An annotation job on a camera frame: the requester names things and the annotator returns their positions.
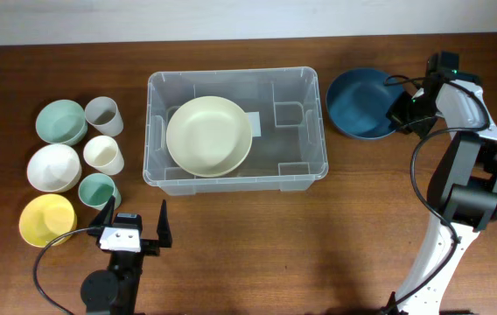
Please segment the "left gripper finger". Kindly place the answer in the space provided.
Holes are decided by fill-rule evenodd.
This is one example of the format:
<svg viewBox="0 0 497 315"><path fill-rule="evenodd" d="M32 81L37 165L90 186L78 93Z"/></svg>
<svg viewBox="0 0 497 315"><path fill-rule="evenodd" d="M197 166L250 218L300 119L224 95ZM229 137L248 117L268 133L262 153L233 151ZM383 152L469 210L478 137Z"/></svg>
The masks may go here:
<svg viewBox="0 0 497 315"><path fill-rule="evenodd" d="M162 201L158 222L157 222L158 246L160 248L171 248L173 239L170 224L168 221L167 203Z"/></svg>
<svg viewBox="0 0 497 315"><path fill-rule="evenodd" d="M116 197L111 196L104 208L93 218L90 222L90 228L106 228L111 225L114 210L115 210Z"/></svg>

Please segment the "yellow small bowl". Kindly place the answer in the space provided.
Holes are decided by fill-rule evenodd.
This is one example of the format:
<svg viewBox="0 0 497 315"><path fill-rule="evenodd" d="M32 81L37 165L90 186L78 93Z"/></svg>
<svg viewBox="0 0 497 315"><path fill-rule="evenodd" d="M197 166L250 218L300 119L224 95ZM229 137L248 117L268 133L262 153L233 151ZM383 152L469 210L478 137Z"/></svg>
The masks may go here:
<svg viewBox="0 0 497 315"><path fill-rule="evenodd" d="M29 202L19 217L18 229L23 240L43 248L53 239L74 231L77 214L71 202L59 194L43 194Z"/></svg>

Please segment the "dark blue bowl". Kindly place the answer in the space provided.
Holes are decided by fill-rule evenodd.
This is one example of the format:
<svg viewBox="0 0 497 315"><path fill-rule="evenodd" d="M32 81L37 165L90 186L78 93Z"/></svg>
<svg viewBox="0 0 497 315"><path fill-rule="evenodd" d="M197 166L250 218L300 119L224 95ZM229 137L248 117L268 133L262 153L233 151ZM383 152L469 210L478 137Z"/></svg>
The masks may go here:
<svg viewBox="0 0 497 315"><path fill-rule="evenodd" d="M360 140L377 140L396 131L387 118L404 93L401 86L385 86L387 73L355 68L337 77L326 92L327 113L337 130Z"/></svg>

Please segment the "beige bowl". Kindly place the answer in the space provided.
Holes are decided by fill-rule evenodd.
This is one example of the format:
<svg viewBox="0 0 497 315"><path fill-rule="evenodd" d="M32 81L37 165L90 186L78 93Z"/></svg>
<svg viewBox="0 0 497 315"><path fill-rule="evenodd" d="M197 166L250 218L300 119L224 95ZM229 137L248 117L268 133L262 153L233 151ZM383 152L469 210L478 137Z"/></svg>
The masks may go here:
<svg viewBox="0 0 497 315"><path fill-rule="evenodd" d="M172 159L185 154L248 155L252 142L246 113L219 96L201 96L184 103L171 117L166 131Z"/></svg>

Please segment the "cream bowl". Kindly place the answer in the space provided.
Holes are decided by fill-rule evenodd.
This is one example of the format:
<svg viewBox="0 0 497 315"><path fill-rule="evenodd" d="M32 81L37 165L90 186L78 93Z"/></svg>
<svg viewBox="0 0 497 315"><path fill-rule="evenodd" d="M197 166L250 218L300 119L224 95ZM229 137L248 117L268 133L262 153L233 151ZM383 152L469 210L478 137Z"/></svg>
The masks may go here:
<svg viewBox="0 0 497 315"><path fill-rule="evenodd" d="M173 159L178 166L195 176L215 178L232 172L247 156L247 154L226 156L185 154Z"/></svg>

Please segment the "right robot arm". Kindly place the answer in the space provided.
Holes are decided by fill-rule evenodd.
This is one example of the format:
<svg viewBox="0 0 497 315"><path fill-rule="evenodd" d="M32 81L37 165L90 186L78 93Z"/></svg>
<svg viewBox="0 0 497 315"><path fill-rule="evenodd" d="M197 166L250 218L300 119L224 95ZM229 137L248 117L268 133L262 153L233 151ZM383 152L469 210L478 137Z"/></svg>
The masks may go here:
<svg viewBox="0 0 497 315"><path fill-rule="evenodd" d="M410 179L430 213L418 256L383 314L438 314L445 290L468 247L497 221L497 126L483 102L480 77L459 71L459 56L439 52L424 76L388 77L386 86L413 84L387 113L396 130L415 133L421 144L449 135L451 142L426 193Z"/></svg>

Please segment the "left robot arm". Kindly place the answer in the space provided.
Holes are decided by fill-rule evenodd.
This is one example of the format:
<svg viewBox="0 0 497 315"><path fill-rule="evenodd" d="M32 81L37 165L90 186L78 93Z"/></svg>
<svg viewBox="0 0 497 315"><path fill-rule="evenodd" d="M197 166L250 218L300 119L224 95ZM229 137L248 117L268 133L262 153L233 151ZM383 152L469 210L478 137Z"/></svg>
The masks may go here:
<svg viewBox="0 0 497 315"><path fill-rule="evenodd" d="M167 204L162 202L157 239L141 236L143 221L139 214L116 213L116 198L90 222L88 235L97 247L110 254L108 267L89 274L80 287L87 314L133 314L146 256L159 256L161 248L172 246Z"/></svg>

